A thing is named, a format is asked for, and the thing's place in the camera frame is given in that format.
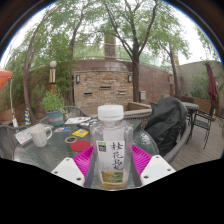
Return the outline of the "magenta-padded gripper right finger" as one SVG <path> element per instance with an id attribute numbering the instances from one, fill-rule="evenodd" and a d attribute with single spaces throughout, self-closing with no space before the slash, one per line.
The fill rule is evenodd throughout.
<path id="1" fill-rule="evenodd" d="M 136 187 L 143 187 L 175 172 L 160 155 L 150 155 L 135 145 L 132 152 L 132 176 Z"/>

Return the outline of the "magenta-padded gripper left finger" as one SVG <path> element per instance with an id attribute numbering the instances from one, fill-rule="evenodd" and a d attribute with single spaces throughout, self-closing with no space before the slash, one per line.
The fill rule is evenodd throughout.
<path id="1" fill-rule="evenodd" d="M 89 147 L 74 158 L 64 158 L 52 174 L 81 187 L 90 188 L 93 182 L 95 159 L 93 148 Z"/>

